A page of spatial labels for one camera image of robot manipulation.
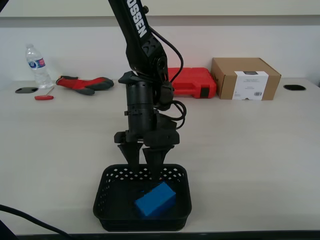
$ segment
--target black cord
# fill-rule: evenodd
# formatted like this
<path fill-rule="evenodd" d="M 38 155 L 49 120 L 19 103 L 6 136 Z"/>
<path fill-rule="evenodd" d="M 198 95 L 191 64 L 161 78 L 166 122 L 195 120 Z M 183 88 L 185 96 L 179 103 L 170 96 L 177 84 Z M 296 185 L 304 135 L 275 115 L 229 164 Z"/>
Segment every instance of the black cord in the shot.
<path fill-rule="evenodd" d="M 174 103 L 174 105 L 175 105 L 175 107 L 180 111 L 180 113 L 183 115 L 184 112 L 183 112 L 182 108 L 181 108 L 178 104 L 176 104 L 176 103 Z M 183 118 L 181 125 L 178 126 L 178 127 L 176 128 L 176 130 L 179 130 L 180 128 L 182 128 L 182 127 L 185 125 L 185 123 L 186 123 L 186 117 Z"/>
<path fill-rule="evenodd" d="M 172 120 L 172 121 L 181 121 L 182 120 L 182 124 L 176 128 L 178 130 L 178 129 L 182 128 L 182 126 L 186 122 L 187 108 L 182 102 L 177 101 L 177 100 L 173 100 L 168 103 L 168 105 L 172 105 L 172 104 L 175 105 L 175 107 L 179 110 L 179 112 L 181 113 L 181 116 L 180 117 L 172 117 L 172 116 L 164 115 L 164 117 L 169 120 Z"/>
<path fill-rule="evenodd" d="M 165 44 L 167 44 L 179 57 L 180 61 L 181 61 L 181 66 L 179 71 L 176 73 L 176 75 L 174 75 L 174 77 L 171 79 L 171 83 L 178 77 L 178 75 L 181 73 L 181 71 L 184 68 L 184 59 L 182 57 L 182 55 L 180 54 L 180 52 L 178 51 L 178 49 L 176 49 L 175 46 L 173 46 L 168 40 L 166 40 L 163 36 L 161 36 L 156 30 L 154 30 L 152 27 L 150 27 L 151 32 L 156 35 L 159 39 L 161 39 L 161 41 L 163 41 Z"/>
<path fill-rule="evenodd" d="M 26 219 L 26 220 L 28 220 L 28 221 L 40 226 L 40 227 L 43 227 L 43 228 L 48 229 L 50 231 L 53 231 L 53 232 L 55 232 L 57 234 L 60 234 L 60 235 L 62 235 L 64 237 L 66 237 L 67 239 L 75 240 L 75 238 L 70 236 L 68 233 L 66 233 L 66 232 L 64 232 L 64 231 L 62 231 L 62 230 L 60 230 L 60 229 L 58 229 L 58 228 L 56 228 L 54 226 L 50 226 L 50 225 L 48 225 L 48 224 L 46 224 L 46 223 L 34 218 L 33 216 L 30 216 L 30 215 L 24 213 L 23 211 L 19 211 L 17 209 L 14 209 L 14 208 L 11 208 L 11 207 L 8 207 L 8 206 L 4 206 L 4 205 L 0 205 L 0 211 L 19 216 L 19 217 L 24 218 L 24 219 Z"/>

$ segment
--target bottle cap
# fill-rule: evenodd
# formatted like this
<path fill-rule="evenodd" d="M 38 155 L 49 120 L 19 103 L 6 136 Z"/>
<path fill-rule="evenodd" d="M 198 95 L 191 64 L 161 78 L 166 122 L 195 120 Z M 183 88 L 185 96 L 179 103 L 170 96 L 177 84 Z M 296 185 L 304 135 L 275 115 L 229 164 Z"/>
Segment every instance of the bottle cap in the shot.
<path fill-rule="evenodd" d="M 34 45 L 31 44 L 31 43 L 28 43 L 25 46 L 26 46 L 27 49 L 32 49 L 34 47 Z"/>

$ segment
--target black cylinder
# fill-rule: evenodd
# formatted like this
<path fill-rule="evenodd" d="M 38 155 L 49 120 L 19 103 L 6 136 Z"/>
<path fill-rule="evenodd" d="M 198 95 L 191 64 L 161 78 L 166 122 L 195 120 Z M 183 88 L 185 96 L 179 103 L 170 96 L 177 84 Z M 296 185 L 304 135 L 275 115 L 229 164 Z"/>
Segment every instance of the black cylinder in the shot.
<path fill-rule="evenodd" d="M 134 142 L 156 128 L 152 85 L 144 81 L 127 84 L 126 100 L 129 125 L 127 142 Z"/>

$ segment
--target red and black glove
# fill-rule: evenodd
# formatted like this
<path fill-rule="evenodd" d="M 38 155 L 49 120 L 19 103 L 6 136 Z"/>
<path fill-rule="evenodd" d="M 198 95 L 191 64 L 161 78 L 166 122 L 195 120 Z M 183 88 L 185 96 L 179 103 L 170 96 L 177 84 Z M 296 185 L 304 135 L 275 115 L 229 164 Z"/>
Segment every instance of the red and black glove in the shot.
<path fill-rule="evenodd" d="M 106 77 L 98 77 L 93 80 L 81 80 L 78 77 L 61 76 L 56 84 L 63 86 L 84 95 L 93 95 L 95 91 L 110 89 L 114 86 L 114 81 Z"/>

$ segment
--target white table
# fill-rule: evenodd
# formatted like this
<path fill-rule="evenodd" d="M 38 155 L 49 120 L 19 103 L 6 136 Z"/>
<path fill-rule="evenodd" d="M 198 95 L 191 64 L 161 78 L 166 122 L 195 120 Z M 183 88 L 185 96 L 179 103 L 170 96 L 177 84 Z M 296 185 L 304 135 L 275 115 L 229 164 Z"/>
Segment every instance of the white table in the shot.
<path fill-rule="evenodd" d="M 105 233 L 92 209 L 104 169 L 126 163 L 114 143 L 128 127 L 125 86 L 95 96 L 57 86 L 54 100 L 35 101 L 47 91 L 15 94 L 28 85 L 0 91 L 0 203 L 70 234 Z M 192 212 L 182 232 L 320 229 L 320 88 L 283 79 L 273 101 L 180 100 L 186 124 L 165 163 L 188 173 Z M 16 235 L 51 233 L 0 219 Z"/>

